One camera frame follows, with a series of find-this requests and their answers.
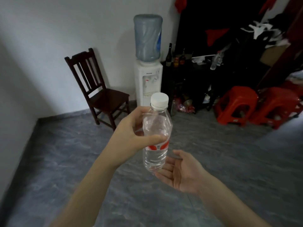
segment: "red plastic stool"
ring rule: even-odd
[[[271,87],[259,97],[256,111],[249,118],[254,124],[270,124],[274,129],[287,120],[299,102],[297,95],[289,90]]]
[[[214,106],[217,121],[223,125],[235,122],[244,126],[257,101],[258,95],[251,88],[234,86]]]
[[[303,111],[303,86],[294,84],[291,81],[285,81],[280,87],[290,89],[297,94],[300,99],[300,102],[297,104],[293,112],[296,112],[297,115],[300,114]]]

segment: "white bottle cap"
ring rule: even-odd
[[[157,111],[165,110],[169,105],[169,97],[165,93],[156,92],[151,96],[151,106]]]

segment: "right hand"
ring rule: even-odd
[[[181,192],[198,195],[212,176],[190,153],[182,150],[173,152],[182,159],[167,156],[163,168],[155,173],[156,177]]]

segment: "wine bottle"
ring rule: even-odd
[[[167,53],[165,61],[166,66],[170,67],[170,65],[172,64],[172,43],[169,43],[169,53]]]
[[[185,64],[185,49],[183,49],[183,53],[180,56],[180,65]]]

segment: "water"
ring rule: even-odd
[[[172,131],[172,122],[168,112],[153,111],[146,114],[143,118],[143,131],[145,136],[162,134],[168,137],[168,140],[157,146],[146,147],[143,149],[143,164],[148,171],[157,171],[165,164],[165,158],[168,150],[168,141]]]

